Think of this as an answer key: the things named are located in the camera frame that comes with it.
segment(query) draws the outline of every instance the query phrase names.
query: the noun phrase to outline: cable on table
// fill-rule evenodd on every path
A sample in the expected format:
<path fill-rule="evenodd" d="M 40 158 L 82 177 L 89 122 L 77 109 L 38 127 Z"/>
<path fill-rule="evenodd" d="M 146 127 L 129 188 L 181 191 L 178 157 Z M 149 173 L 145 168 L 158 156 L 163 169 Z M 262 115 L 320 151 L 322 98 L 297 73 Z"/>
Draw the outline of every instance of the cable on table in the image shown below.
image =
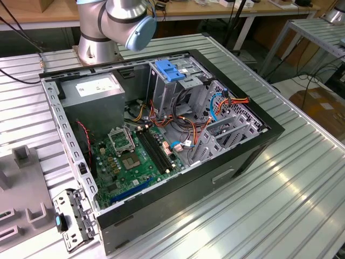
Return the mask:
<path fill-rule="evenodd" d="M 308 85 L 307 85 L 307 87 L 306 87 L 306 90 L 305 90 L 305 92 L 304 92 L 303 102 L 302 102 L 302 105 L 301 105 L 301 110 L 302 110 L 302 111 L 303 111 L 303 108 L 304 108 L 304 104 L 305 104 L 305 102 L 306 102 L 307 92 L 308 92 L 308 89 L 309 89 L 309 85 L 310 85 L 310 83 L 312 82 L 312 79 L 317 75 L 317 73 L 318 73 L 321 69 L 323 69 L 324 67 L 328 66 L 329 64 L 332 64 L 333 62 L 335 62 L 335 61 L 337 61 L 337 60 L 339 60 L 339 59 L 342 59 L 342 58 L 344 58 L 344 57 L 345 57 L 345 55 L 342 55 L 342 56 L 340 56 L 340 57 L 338 57 L 338 58 L 332 60 L 331 62 L 328 62 L 328 63 L 324 64 L 323 66 L 321 66 L 321 67 L 313 74 L 313 76 L 310 78 L 310 80 L 309 80 L 309 82 L 308 82 Z"/>
<path fill-rule="evenodd" d="M 40 53 L 38 53 L 39 57 L 40 57 L 40 67 L 43 69 L 43 72 L 45 72 L 45 64 L 43 61 L 43 57 L 41 55 L 41 53 L 43 53 L 43 49 L 37 45 L 37 42 L 35 42 L 34 40 L 32 40 L 23 30 L 23 28 L 21 27 L 21 25 L 19 24 L 19 22 L 16 20 L 16 18 L 13 16 L 13 14 L 10 12 L 10 10 L 6 7 L 6 5 L 3 3 L 2 0 L 0 0 L 0 4 L 3 6 L 3 8 L 6 10 L 6 12 L 11 16 L 11 18 L 16 22 L 17 26 L 19 27 L 20 31 L 18 31 L 16 28 L 14 28 L 10 23 L 8 23 L 3 17 L 0 16 L 0 21 L 2 21 L 4 24 L 6 24 L 11 30 L 13 30 L 16 34 L 18 34 L 19 36 L 21 36 L 23 39 L 25 39 L 27 42 L 29 42 L 32 46 L 34 46 Z M 40 81 L 35 81 L 35 82 L 28 82 L 28 81 L 24 81 L 21 79 L 18 79 L 14 76 L 11 76 L 10 74 L 6 73 L 3 69 L 0 69 L 0 72 L 3 73 L 5 76 L 11 78 L 14 81 L 23 83 L 23 84 L 28 84 L 28 85 L 35 85 L 35 84 L 39 84 Z"/>

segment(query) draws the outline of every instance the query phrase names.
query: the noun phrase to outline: chipset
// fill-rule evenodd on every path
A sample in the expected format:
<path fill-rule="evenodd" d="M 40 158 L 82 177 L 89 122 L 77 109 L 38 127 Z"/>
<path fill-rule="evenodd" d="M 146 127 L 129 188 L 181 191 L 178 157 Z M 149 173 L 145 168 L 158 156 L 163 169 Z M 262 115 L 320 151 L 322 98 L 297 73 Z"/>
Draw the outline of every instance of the chipset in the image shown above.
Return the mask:
<path fill-rule="evenodd" d="M 140 165 L 139 157 L 135 153 L 127 153 L 121 157 L 126 170 L 130 170 Z"/>

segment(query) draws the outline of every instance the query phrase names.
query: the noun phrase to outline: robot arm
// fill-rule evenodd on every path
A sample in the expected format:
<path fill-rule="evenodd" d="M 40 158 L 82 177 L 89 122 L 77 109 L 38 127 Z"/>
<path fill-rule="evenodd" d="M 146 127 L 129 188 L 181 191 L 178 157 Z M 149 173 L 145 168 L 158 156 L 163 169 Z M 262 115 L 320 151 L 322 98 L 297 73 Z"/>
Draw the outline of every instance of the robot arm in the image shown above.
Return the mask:
<path fill-rule="evenodd" d="M 324 19 L 335 25 L 345 23 L 345 0 L 338 0 L 332 10 L 330 10 Z"/>
<path fill-rule="evenodd" d="M 79 58 L 86 64 L 113 62 L 116 43 L 129 50 L 147 46 L 156 20 L 147 16 L 145 0 L 77 0 L 81 37 Z"/>

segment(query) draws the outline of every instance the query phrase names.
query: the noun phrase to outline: red cable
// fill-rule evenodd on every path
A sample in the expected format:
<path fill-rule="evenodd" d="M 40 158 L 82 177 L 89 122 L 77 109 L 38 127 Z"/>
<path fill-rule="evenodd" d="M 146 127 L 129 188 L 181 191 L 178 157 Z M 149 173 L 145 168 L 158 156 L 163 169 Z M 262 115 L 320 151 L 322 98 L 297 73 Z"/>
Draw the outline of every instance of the red cable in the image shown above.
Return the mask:
<path fill-rule="evenodd" d="M 80 121 L 77 121 L 77 123 L 82 127 L 82 129 L 84 130 L 84 132 L 86 134 L 87 147 L 88 147 L 88 157 L 89 157 L 89 166 L 91 167 L 91 143 L 90 143 L 90 138 L 88 137 L 87 129 L 85 128 L 83 123 L 81 123 Z"/>

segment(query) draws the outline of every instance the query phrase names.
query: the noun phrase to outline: motherboard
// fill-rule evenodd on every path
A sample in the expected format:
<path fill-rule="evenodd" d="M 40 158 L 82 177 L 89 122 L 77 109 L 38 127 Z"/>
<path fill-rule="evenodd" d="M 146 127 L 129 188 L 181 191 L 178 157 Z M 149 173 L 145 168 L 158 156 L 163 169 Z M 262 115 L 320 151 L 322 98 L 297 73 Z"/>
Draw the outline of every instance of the motherboard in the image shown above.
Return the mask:
<path fill-rule="evenodd" d="M 96 157 L 97 201 L 101 209 L 185 169 L 173 152 L 166 153 L 167 142 L 156 126 L 129 133 L 126 129 L 112 132 L 109 138 L 92 145 Z M 134 148 L 122 149 L 119 154 L 121 147 L 128 146 L 131 142 Z"/>

